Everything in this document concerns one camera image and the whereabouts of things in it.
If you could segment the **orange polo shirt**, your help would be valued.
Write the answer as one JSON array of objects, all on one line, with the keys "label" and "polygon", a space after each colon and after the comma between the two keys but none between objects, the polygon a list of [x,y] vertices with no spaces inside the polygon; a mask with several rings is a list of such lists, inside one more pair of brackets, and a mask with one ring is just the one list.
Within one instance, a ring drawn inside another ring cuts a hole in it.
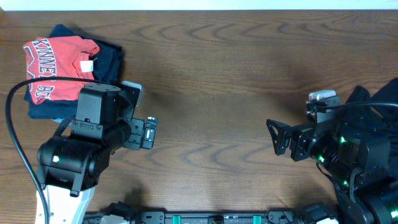
[{"label": "orange polo shirt", "polygon": [[[27,79],[72,77],[94,79],[90,57],[100,47],[79,36],[38,38],[23,46]],[[85,83],[81,81],[46,80],[29,84],[28,93],[35,105],[49,101],[75,101]]]}]

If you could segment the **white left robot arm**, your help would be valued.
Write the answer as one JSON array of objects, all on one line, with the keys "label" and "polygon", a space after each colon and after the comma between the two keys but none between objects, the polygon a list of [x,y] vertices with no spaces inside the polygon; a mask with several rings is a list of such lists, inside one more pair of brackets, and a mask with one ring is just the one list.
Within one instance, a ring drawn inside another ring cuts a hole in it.
[{"label": "white left robot arm", "polygon": [[108,85],[85,79],[76,115],[65,118],[39,147],[39,166],[33,170],[13,127],[11,104],[18,89],[36,82],[41,78],[12,87],[5,105],[9,134],[37,189],[35,222],[83,223],[111,155],[122,147],[152,149],[158,120],[134,118],[144,94],[142,85],[128,81]]}]

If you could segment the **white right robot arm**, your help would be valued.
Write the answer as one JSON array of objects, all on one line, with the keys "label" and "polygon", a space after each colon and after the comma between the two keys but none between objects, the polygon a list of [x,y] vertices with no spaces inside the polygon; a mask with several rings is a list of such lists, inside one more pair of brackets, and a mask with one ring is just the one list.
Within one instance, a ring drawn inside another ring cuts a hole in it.
[{"label": "white right robot arm", "polygon": [[397,223],[397,177],[392,174],[392,140],[378,128],[348,121],[348,110],[371,102],[341,104],[333,90],[310,93],[305,115],[296,126],[268,119],[274,152],[290,150],[298,162],[311,158],[330,180],[338,211],[322,203],[287,217],[288,223]]}]

